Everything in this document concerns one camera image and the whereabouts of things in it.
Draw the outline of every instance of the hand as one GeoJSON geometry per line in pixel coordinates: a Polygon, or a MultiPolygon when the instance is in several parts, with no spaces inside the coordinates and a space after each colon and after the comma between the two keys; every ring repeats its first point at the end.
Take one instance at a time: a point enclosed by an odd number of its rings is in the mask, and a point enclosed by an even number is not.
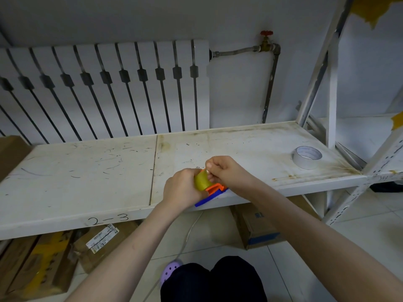
{"type": "Polygon", "coordinates": [[[205,167],[211,182],[227,186],[243,198],[246,196],[247,189],[253,188],[259,181],[229,156],[212,157],[206,161],[205,167]]]}
{"type": "Polygon", "coordinates": [[[172,208],[177,208],[181,213],[208,197],[207,191],[201,192],[195,188],[194,176],[199,172],[199,168],[185,168],[176,172],[165,183],[162,202],[169,204],[172,208]]]}

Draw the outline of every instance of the orange tape dispenser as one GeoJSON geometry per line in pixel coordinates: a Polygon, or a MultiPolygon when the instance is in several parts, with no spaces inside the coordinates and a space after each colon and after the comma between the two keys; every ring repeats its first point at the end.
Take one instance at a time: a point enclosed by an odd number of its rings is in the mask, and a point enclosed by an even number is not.
{"type": "Polygon", "coordinates": [[[195,207],[199,207],[202,204],[216,198],[218,195],[224,193],[228,189],[226,186],[223,186],[219,183],[210,182],[207,178],[207,172],[205,168],[202,169],[200,173],[195,176],[194,182],[197,190],[207,191],[209,195],[207,198],[204,198],[203,200],[200,200],[198,203],[196,203],[195,207]]]}

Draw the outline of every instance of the person's right hand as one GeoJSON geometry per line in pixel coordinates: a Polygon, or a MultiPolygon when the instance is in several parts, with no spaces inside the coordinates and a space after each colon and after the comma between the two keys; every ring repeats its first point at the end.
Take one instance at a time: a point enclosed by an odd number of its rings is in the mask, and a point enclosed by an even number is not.
{"type": "Polygon", "coordinates": [[[205,167],[211,182],[227,186],[241,197],[258,180],[229,156],[211,157],[206,161],[205,167]]]}

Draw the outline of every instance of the person's left hand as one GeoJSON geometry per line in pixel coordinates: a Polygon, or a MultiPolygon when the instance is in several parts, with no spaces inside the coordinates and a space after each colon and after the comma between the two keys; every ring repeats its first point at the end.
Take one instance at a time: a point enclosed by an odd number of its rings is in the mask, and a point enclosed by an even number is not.
{"type": "Polygon", "coordinates": [[[199,168],[185,168],[176,172],[165,183],[162,202],[182,212],[208,197],[207,191],[199,191],[195,188],[194,176],[200,171],[199,168]]]}

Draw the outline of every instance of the valve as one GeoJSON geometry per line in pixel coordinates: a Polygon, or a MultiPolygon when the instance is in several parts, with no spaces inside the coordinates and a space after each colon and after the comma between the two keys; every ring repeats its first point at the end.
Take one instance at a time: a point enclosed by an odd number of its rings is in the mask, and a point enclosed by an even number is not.
{"type": "Polygon", "coordinates": [[[273,32],[271,30],[262,30],[260,32],[260,35],[264,36],[262,44],[260,45],[260,51],[259,52],[269,52],[273,50],[273,45],[269,43],[269,37],[273,35],[273,32]]]}

